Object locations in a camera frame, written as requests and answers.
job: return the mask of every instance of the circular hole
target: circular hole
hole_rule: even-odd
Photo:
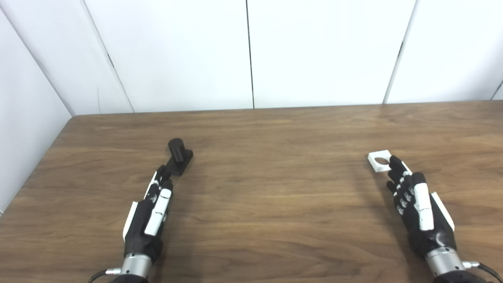
[[[388,164],[389,164],[389,161],[387,161],[387,160],[386,160],[386,159],[384,159],[384,158],[376,157],[376,158],[374,158],[374,160],[375,160],[377,163],[381,164],[381,165],[388,165]]]

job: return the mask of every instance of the black cylindrical knob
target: black cylindrical knob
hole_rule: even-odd
[[[167,144],[167,147],[170,149],[171,155],[173,156],[175,162],[183,162],[187,157],[184,142],[181,138],[174,138],[170,140],[170,142]]]

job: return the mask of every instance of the white wall panel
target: white wall panel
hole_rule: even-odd
[[[255,106],[382,103],[413,0],[248,0]]]
[[[4,210],[70,114],[0,12],[0,209]]]
[[[245,0],[86,0],[138,112],[252,108]]]
[[[0,5],[72,112],[131,112],[79,0],[0,0]]]
[[[503,1],[421,0],[388,103],[490,99],[503,78]]]

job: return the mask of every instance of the cable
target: cable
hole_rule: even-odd
[[[102,277],[103,275],[107,275],[107,270],[106,269],[103,269],[100,272],[97,272],[96,274],[94,274],[93,276],[91,276],[91,279],[89,279],[88,283],[92,283],[94,280],[96,280],[99,277]]]
[[[487,273],[491,274],[492,276],[494,276],[494,278],[496,278],[499,281],[499,283],[503,283],[503,279],[498,274],[498,272],[494,271],[489,266],[481,263],[481,264],[479,264],[478,268],[480,268],[480,269],[484,270],[485,272],[487,272]]]

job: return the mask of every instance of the wooden table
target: wooden table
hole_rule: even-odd
[[[424,172],[461,258],[503,272],[503,101],[484,101],[75,117],[0,218],[0,281],[120,266],[131,202],[174,137],[195,157],[152,283],[430,283],[366,160],[383,149]]]

